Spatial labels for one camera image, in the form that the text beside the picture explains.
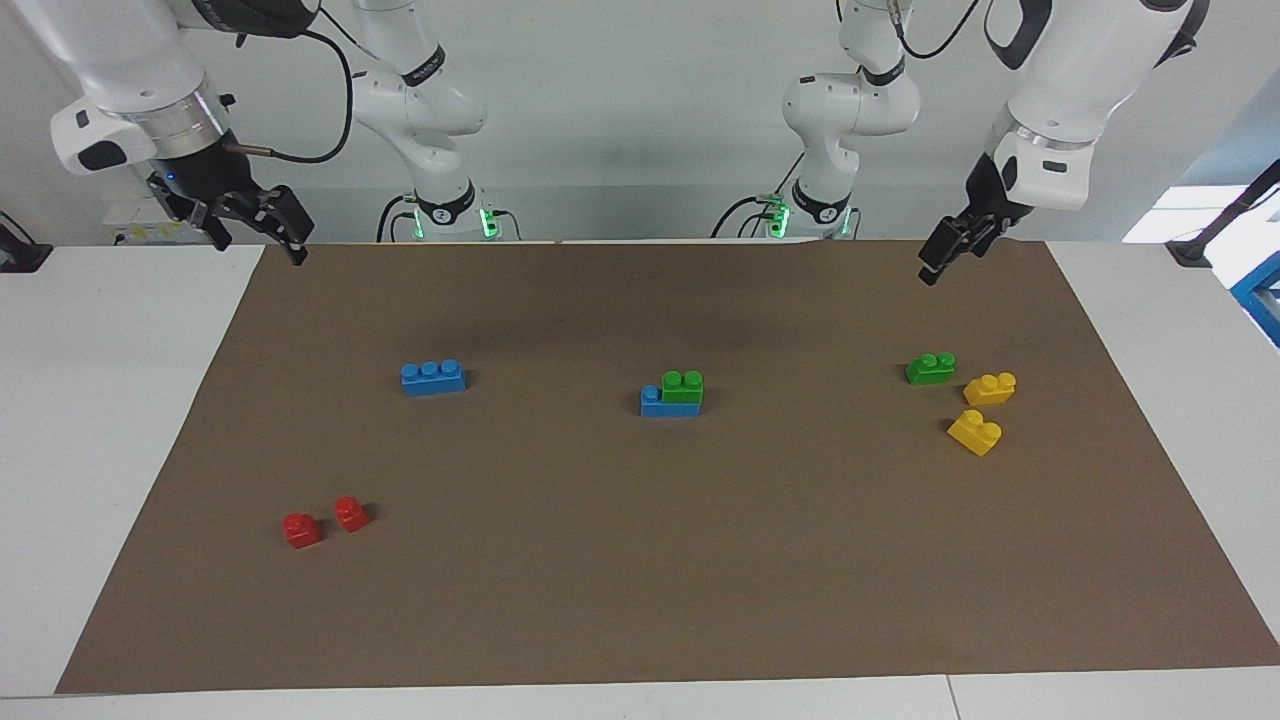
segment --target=black pole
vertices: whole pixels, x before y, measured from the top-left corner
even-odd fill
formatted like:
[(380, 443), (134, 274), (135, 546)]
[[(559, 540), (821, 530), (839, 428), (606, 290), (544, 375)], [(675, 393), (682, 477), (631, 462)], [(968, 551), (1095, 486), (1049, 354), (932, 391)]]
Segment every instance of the black pole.
[(13, 258), (13, 260), (0, 264), (0, 274), (35, 273), (45, 264), (45, 259), (54, 251), (54, 246), (23, 242), (4, 223), (0, 223), (0, 250)]
[(1213, 242), (1213, 238), (1221, 234), (1226, 229), (1226, 225), (1230, 225), (1236, 218), (1252, 210), (1257, 201), (1262, 199), (1262, 193), (1276, 184), (1280, 184), (1280, 159), (1271, 163), (1271, 167), (1266, 170), (1262, 170), (1262, 174), (1249, 187), (1244, 188), (1244, 192), (1234, 202), (1224, 208), (1217, 219), (1201, 231), (1196, 240), (1166, 242), (1165, 247), (1169, 249), (1169, 254), (1184, 268), (1211, 268), (1210, 261), (1204, 259), (1204, 249), (1208, 247), (1208, 243)]

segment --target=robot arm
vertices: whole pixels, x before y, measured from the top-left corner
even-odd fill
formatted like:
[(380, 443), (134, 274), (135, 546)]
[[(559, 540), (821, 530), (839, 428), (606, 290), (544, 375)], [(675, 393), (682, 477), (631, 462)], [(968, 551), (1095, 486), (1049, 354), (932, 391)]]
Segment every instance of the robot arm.
[(1036, 208), (1078, 210), (1093, 149), (1111, 114), (1151, 72), (1194, 46), (1208, 0), (993, 0), (987, 40), (1018, 88), (969, 174), (969, 206), (920, 250), (936, 284), (964, 252), (991, 243)]
[(384, 68), (355, 81), (356, 120), (404, 160), (433, 234), (486, 238), (497, 225), (484, 190), (471, 181), (453, 137), (474, 135), (488, 110), (479, 94), (445, 64), (444, 47), (413, 0), (352, 0), (365, 45)]
[[(292, 37), (315, 17), (298, 0), (204, 0), (182, 8), (198, 27)], [(14, 0), (49, 50), (84, 90), (50, 122), (54, 147), (76, 174), (150, 161), (147, 181), (175, 219), (224, 250), (220, 218), (278, 241), (294, 265), (314, 224), (285, 186), (262, 190), (236, 143), (223, 99), (183, 46), (164, 0)]]
[[(910, 0), (902, 8), (906, 23)], [(805, 234), (829, 236), (842, 220), (859, 168), (851, 138), (905, 132), (920, 113), (920, 90), (906, 74), (887, 0), (847, 0), (844, 18), (840, 44), (858, 70), (792, 82), (782, 111), (805, 149), (786, 197), (792, 224)]]

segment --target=brown table surface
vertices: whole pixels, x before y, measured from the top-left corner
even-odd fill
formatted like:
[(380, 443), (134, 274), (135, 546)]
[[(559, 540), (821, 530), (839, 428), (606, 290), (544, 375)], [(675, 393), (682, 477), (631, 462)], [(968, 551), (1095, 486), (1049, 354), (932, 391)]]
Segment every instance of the brown table surface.
[[(59, 692), (1280, 664), (1046, 247), (916, 247), (265, 252)], [(703, 416), (639, 418), (671, 368)]]

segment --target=yellow block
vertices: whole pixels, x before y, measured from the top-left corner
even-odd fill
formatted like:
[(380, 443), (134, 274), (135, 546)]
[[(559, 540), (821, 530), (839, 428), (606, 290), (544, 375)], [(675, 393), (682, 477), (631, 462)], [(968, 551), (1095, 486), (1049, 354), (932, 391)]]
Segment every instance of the yellow block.
[(982, 457), (991, 452), (992, 447), (996, 447), (1004, 430), (996, 423), (984, 421), (982, 413), (965, 410), (951, 424), (951, 428), (947, 429), (947, 434), (960, 441), (960, 445), (972, 450), (974, 455)]
[(983, 375), (964, 386), (964, 398), (974, 407), (1004, 405), (1016, 389), (1018, 378), (1012, 373), (1000, 373), (998, 377)]

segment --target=blue lego brick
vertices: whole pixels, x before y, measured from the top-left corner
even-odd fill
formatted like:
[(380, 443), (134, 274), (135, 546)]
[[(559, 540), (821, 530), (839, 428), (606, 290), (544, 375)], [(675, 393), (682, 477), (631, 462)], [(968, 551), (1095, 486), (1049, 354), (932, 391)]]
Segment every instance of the blue lego brick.
[(641, 418), (696, 418), (701, 411), (701, 402), (663, 402), (658, 386), (644, 386), (640, 391)]
[(401, 387), (404, 395), (420, 397), (424, 395), (440, 395), (444, 392), (462, 392), (467, 389), (467, 379), (462, 373), (462, 365), (457, 360), (449, 359), (436, 364), (434, 360), (417, 365), (407, 363), (401, 368)]
[(1262, 332), (1267, 333), (1271, 342), (1280, 347), (1280, 301), (1276, 297), (1276, 283), (1280, 283), (1280, 252), (1238, 282), (1231, 288), (1231, 295)]

